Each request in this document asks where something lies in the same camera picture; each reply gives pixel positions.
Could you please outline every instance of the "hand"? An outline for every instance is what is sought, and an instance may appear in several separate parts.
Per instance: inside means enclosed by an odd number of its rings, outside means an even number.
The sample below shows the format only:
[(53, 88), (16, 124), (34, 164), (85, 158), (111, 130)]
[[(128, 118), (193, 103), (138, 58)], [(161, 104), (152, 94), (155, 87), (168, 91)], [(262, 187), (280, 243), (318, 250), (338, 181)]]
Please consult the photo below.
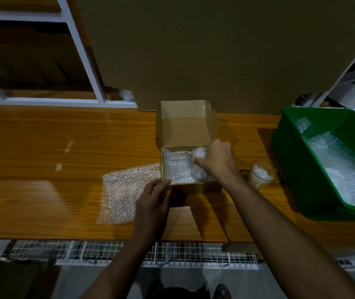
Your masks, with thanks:
[(234, 151), (229, 142), (213, 140), (205, 158), (196, 157), (194, 163), (213, 176), (222, 186), (240, 176)]
[(161, 181), (160, 178), (150, 181), (136, 201), (132, 238), (138, 240), (140, 244), (153, 245), (165, 230), (171, 190), (166, 193), (163, 201), (160, 199), (170, 183), (169, 179)]

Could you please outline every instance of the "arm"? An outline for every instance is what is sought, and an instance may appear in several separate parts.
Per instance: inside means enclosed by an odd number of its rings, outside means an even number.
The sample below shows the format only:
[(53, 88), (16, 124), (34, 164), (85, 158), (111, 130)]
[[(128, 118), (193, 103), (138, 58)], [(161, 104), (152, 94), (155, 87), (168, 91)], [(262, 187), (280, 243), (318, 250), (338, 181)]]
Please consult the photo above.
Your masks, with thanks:
[(136, 202), (132, 237), (81, 299), (127, 297), (144, 257), (165, 229), (171, 192), (168, 191), (164, 201), (160, 201), (160, 196), (170, 182), (156, 179), (145, 186)]
[(213, 141), (195, 163), (229, 193), (288, 298), (355, 298), (355, 281), (241, 177), (230, 143)]

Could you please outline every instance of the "person's left hand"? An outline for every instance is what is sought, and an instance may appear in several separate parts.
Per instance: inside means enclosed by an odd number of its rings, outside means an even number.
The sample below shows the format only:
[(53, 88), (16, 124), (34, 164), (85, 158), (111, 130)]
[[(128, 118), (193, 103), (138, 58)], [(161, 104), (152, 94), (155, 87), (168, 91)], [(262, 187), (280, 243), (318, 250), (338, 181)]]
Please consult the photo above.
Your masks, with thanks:
[(169, 179), (161, 181), (160, 178), (150, 181), (136, 201), (132, 238), (141, 244), (153, 245), (165, 230), (171, 190), (166, 193), (164, 201), (161, 201), (161, 195), (170, 183)]

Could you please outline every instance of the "wooden tabletop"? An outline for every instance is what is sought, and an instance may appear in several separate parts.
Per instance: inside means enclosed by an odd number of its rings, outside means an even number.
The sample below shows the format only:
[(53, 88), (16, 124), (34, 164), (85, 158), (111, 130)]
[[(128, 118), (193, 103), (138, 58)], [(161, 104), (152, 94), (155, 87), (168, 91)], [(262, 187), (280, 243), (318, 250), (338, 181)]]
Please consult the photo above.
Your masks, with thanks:
[[(219, 137), (232, 143), (241, 169), (272, 161), (279, 170), (270, 149), (279, 119), (219, 114)], [(0, 106), (0, 238), (127, 239), (132, 223), (96, 224), (101, 176), (159, 160), (155, 113)], [(355, 223), (305, 219), (279, 182), (261, 192), (316, 241), (355, 245)], [(171, 212), (164, 240), (252, 241), (224, 191), (190, 195), (185, 205)]]

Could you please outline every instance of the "small brown box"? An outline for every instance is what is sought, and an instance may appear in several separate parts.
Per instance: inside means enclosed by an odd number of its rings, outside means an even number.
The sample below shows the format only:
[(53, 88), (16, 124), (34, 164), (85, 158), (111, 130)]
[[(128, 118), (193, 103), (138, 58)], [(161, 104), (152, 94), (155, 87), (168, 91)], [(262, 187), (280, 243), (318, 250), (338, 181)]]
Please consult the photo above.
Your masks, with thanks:
[[(156, 137), (162, 148), (170, 152), (191, 151), (209, 146), (217, 138), (219, 120), (205, 100), (162, 101), (156, 115)], [(164, 179), (164, 155), (161, 149), (161, 178)], [(172, 184), (174, 190), (188, 194), (218, 192), (216, 181)]]

